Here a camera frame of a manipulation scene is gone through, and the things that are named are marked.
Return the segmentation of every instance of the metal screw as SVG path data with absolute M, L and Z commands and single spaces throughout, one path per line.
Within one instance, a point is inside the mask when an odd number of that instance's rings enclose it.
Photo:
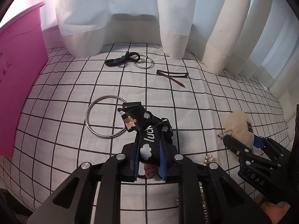
M 89 162 L 84 162 L 81 164 L 81 168 L 82 169 L 88 169 L 90 167 L 90 163 Z
M 211 162 L 210 165 L 209 165 L 210 169 L 217 169 L 218 168 L 218 164 L 217 163 L 214 163 L 214 162 Z
M 178 160 L 178 161 L 183 160 L 183 158 L 184 158 L 184 156 L 181 155 L 181 154 L 176 154 L 176 155 L 174 156 L 174 159 L 175 159 L 175 160 Z
M 125 154 L 122 154 L 122 153 L 119 153 L 116 155 L 117 160 L 123 160 L 123 159 L 125 159 L 125 157 L 126 157 Z

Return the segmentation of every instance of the brown hair clip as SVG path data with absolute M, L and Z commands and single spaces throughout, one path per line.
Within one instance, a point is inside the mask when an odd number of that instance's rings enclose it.
M 157 75 L 160 75 L 160 76 L 164 76 L 164 77 L 167 77 L 171 80 L 173 80 L 175 83 L 177 83 L 178 85 L 180 85 L 181 87 L 185 87 L 184 84 L 182 84 L 181 82 L 173 79 L 173 77 L 178 77 L 178 78 L 187 78 L 189 73 L 188 72 L 170 72 L 170 71 L 161 71 L 161 70 L 157 70 Z

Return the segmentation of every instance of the pink plastic bin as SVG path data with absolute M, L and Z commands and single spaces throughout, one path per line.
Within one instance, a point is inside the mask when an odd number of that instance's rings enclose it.
M 21 110 L 48 60 L 40 7 L 24 10 L 0 28 L 0 155 L 11 157 Z

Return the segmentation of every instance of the black grid pattern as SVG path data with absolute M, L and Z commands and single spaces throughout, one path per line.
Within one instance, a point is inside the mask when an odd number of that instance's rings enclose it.
M 121 57 L 129 49 L 149 55 L 154 67 L 142 70 L 131 62 L 112 68 L 104 65 L 106 59 Z M 237 176 L 236 156 L 216 137 L 224 130 L 228 114 L 242 110 L 251 119 L 256 135 L 271 136 L 283 146 L 290 142 L 279 102 L 257 78 L 233 76 L 226 70 L 215 76 L 188 51 L 182 60 L 173 60 L 158 45 L 123 43 L 106 45 L 100 54 L 84 59 L 74 58 L 66 48 L 48 50 L 48 55 L 23 107 L 13 157 L 0 158 L 0 180 L 31 210 L 82 162 L 104 162 L 134 141 L 134 133 L 100 139 L 89 132 L 86 109 L 103 95 L 141 101 L 154 115 L 168 118 L 173 142 L 181 154 L 197 163 L 213 154 L 214 161 L 252 197 L 256 191 Z M 178 79 L 185 88 L 156 75 L 157 69 L 189 72 L 188 78 Z M 116 113 L 120 104 L 107 99 L 94 106 L 90 123 L 96 131 L 111 134 L 123 127 Z M 260 149 L 253 151 L 263 155 Z M 177 191 L 177 184 L 159 179 L 122 183 L 122 223 L 176 222 Z

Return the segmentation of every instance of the human hand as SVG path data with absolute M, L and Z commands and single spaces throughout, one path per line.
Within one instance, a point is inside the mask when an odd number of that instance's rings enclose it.
M 287 213 L 290 207 L 291 206 L 288 203 L 285 203 L 283 207 L 278 207 L 277 205 L 268 201 L 261 204 L 262 210 L 270 218 L 272 224 L 277 224 Z

